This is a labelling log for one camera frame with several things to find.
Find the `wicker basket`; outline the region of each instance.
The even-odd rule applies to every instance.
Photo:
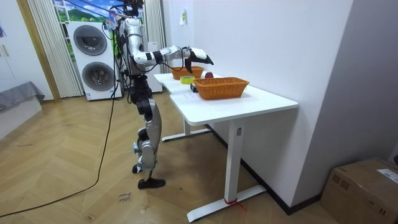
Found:
[[[241,97],[249,84],[240,78],[199,78],[193,82],[199,95],[205,100]]]
[[[182,68],[181,71],[174,71],[172,69],[169,70],[173,73],[173,78],[179,80],[181,76],[193,76],[195,78],[200,78],[201,73],[204,71],[204,68],[199,66],[192,66],[192,73],[189,73],[185,67]]]

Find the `washing machine door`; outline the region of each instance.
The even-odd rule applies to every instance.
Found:
[[[113,69],[102,62],[91,62],[81,73],[84,83],[97,91],[106,91],[114,86]]]
[[[104,34],[93,26],[80,26],[75,30],[73,39],[79,50],[87,55],[100,55],[106,50]]]

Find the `table leg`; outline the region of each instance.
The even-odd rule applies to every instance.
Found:
[[[196,134],[210,132],[210,130],[208,128],[191,131],[191,126],[187,123],[187,121],[185,119],[183,119],[183,128],[184,128],[184,133],[174,134],[171,136],[163,137],[162,141],[165,142],[165,141],[169,141],[169,140],[181,139],[181,138],[185,138],[185,137],[189,137],[189,136],[194,136]]]
[[[229,139],[228,139],[228,155],[226,163],[226,178],[224,199],[202,206],[188,212],[189,222],[193,222],[201,217],[217,212],[223,208],[231,206],[227,202],[240,202],[249,197],[265,192],[265,188],[257,185],[250,189],[236,193],[238,189],[239,168],[241,164],[242,142],[244,133],[244,118],[231,120],[229,122]]]

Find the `cardboard box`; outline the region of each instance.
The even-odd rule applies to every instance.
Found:
[[[369,159],[333,169],[321,206],[341,224],[397,224],[398,167]]]

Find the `table top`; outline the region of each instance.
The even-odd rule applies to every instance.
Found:
[[[157,74],[155,77],[171,93],[170,99],[173,104],[192,126],[286,110],[299,105],[295,101],[250,85],[240,98],[204,100],[198,93],[191,91],[190,85],[181,84],[180,80],[173,79],[171,73]]]

